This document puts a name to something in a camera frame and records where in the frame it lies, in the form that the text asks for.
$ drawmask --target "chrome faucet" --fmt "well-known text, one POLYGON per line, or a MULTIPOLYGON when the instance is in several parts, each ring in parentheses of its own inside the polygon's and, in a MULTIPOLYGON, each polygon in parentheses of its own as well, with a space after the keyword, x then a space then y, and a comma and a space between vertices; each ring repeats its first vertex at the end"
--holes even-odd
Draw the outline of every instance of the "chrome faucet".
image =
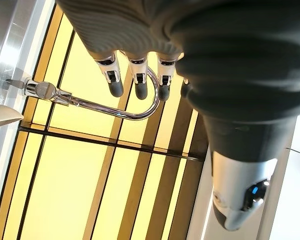
POLYGON ((71 92, 67 92, 56 88, 52 83, 42 81, 37 82, 27 77, 22 87, 22 94, 24 96, 34 97, 56 104, 65 106, 74 105, 85 109, 97 111, 100 113, 112 115, 122 119, 128 120, 143 120, 150 117, 158 108, 160 100, 158 95, 159 80, 151 68, 147 68, 147 75, 150 77, 154 87, 153 103, 148 110, 142 113, 130 113, 119 110, 113 107, 104 106, 95 102, 87 101, 79 97, 75 97, 71 92))

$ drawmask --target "black rubber fingertip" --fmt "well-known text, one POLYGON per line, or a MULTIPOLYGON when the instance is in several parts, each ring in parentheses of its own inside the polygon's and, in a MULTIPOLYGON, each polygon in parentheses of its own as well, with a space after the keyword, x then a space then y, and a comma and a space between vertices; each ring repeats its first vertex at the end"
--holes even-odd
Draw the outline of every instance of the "black rubber fingertip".
POLYGON ((187 94, 188 94, 188 92, 189 92, 189 90, 190 90, 190 88, 191 88, 190 83, 185 84, 185 83, 183 82, 183 83, 182 83, 182 86, 181 86, 181 91, 180 91, 181 97, 186 98, 186 97, 187 97, 187 94))
POLYGON ((134 84, 135 87, 135 95, 138 99, 144 100, 148 95, 147 83, 138 83, 134 84))
POLYGON ((167 101, 170 95, 170 85, 159 86, 158 95, 161 101, 163 102, 167 101))
POLYGON ((124 94, 124 86, 122 81, 109 83, 109 90, 112 96, 120 98, 124 94))

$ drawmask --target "yellow backlit panel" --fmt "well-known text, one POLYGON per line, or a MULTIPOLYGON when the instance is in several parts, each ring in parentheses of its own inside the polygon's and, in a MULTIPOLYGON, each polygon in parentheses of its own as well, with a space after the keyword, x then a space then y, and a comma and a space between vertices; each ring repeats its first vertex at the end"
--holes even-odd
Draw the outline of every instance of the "yellow backlit panel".
MULTIPOLYGON (((72 25, 67 17, 63 15, 44 77, 44 81, 50 82, 55 86, 60 76, 72 30, 72 25)), ((50 106, 50 102, 38 100, 32 122, 46 125, 50 106)))
POLYGON ((185 142, 184 142, 184 147, 183 147, 184 153, 189 153, 192 137, 194 135, 194 131, 195 131, 196 123, 197 123, 197 118, 198 118, 198 112, 196 110, 193 110, 191 119, 190 119, 188 132, 186 133, 186 138, 185 138, 185 142))
POLYGON ((164 155, 152 155, 133 227, 131 240, 142 240, 146 238, 165 158, 166 156, 164 155))
POLYGON ((169 238, 170 228, 171 228, 172 221, 174 219, 175 209, 176 209, 176 205, 177 205, 177 200, 178 200, 178 195, 179 195, 179 191, 180 191, 180 187, 181 187, 182 178, 184 176, 186 162, 187 162, 187 160, 184 158, 182 158, 180 160, 178 173, 175 178, 175 183, 174 183, 171 201, 170 201, 170 205, 169 205, 169 210, 168 210, 168 214, 166 216, 166 220, 165 220, 165 224, 164 224, 163 234, 162 234, 162 238, 161 238, 162 240, 168 240, 168 238, 169 238))
POLYGON ((106 149, 46 137, 21 239, 82 239, 106 149))
POLYGON ((174 72, 174 76, 171 81, 170 96, 165 102, 158 134, 155 140, 154 146, 157 148, 168 149, 172 129, 174 127, 178 111, 181 97, 180 91, 183 81, 184 78, 174 72))
POLYGON ((92 240, 117 239, 138 155, 134 150, 115 150, 92 240))
MULTIPOLYGON (((117 57, 121 79, 124 83, 128 60, 120 52, 117 52, 117 57)), ((113 108, 117 108, 119 103, 119 98, 111 95, 104 75, 77 34, 72 43, 61 89, 71 92, 76 97, 113 108)), ((109 137, 114 119, 114 116, 104 113, 57 104, 50 125, 80 133, 109 137)))
POLYGON ((4 240, 17 239, 28 187, 34 170, 42 135, 29 133, 13 191, 9 215, 6 221, 4 240))
MULTIPOLYGON (((155 73, 157 73, 158 59, 157 59, 157 54, 155 52, 150 52, 148 54, 148 66, 155 73)), ((137 98, 135 86, 134 85, 132 86, 130 98, 128 100, 128 105, 127 105, 128 112, 142 113, 151 106, 155 96, 154 86, 149 77, 147 78, 146 82, 148 88, 148 95, 144 100, 139 100, 137 98)), ((147 121, 148 119, 144 119, 140 121, 123 120, 119 139, 127 142, 141 144, 146 130, 147 121)))

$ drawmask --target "silver metal joint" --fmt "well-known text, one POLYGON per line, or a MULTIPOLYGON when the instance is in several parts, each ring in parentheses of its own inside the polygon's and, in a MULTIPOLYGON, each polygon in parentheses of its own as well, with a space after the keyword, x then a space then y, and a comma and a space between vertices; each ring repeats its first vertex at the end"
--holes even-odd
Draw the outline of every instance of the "silver metal joint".
POLYGON ((111 84, 120 82, 120 67, 116 53, 103 60, 96 60, 106 81, 111 84))
POLYGON ((129 59, 129 67, 131 69, 133 81, 135 84, 145 84, 147 82, 147 57, 143 57, 140 59, 129 59))
POLYGON ((176 60, 164 60, 158 56, 158 78, 160 86, 171 84, 176 69, 176 60))

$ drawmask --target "robotic hand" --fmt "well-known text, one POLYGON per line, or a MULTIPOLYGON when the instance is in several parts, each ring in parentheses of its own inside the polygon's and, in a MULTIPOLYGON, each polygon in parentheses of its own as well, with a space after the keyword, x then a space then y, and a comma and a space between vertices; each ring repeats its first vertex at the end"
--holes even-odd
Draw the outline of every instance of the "robotic hand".
POLYGON ((149 51, 158 53, 163 101, 176 65, 182 96, 204 118, 215 215, 225 229, 240 228, 264 202, 300 114, 300 0, 57 2, 114 96, 123 91, 116 50, 129 59, 140 99, 149 51))

